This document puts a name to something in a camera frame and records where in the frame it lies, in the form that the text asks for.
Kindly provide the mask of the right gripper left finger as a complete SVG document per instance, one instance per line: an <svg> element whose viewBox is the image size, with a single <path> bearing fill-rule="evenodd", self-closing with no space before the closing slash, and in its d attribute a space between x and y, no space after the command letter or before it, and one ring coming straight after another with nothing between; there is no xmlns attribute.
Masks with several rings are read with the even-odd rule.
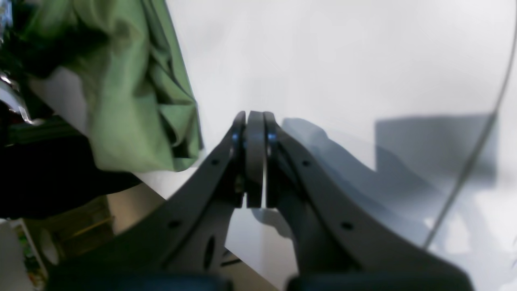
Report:
<svg viewBox="0 0 517 291"><path fill-rule="evenodd" d="M232 291L219 270L231 216L249 189L246 147L261 114L233 124L183 186L109 243L55 267L47 291Z"/></svg>

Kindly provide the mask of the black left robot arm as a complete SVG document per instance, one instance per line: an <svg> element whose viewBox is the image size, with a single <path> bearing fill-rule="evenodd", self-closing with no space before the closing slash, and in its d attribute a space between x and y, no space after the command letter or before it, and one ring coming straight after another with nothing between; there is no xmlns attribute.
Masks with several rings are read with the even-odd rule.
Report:
<svg viewBox="0 0 517 291"><path fill-rule="evenodd" d="M46 219L96 197L140 185L134 174L99 169L87 138L44 107L44 121L15 112L33 92L19 66L1 62L1 219Z"/></svg>

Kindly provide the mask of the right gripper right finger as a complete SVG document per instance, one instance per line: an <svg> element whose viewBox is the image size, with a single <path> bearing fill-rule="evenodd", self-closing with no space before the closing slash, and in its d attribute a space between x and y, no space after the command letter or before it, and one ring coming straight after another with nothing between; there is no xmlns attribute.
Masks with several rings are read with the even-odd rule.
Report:
<svg viewBox="0 0 517 291"><path fill-rule="evenodd" d="M467 274L386 228L264 113L266 204L292 232L298 276L288 291L472 291Z"/></svg>

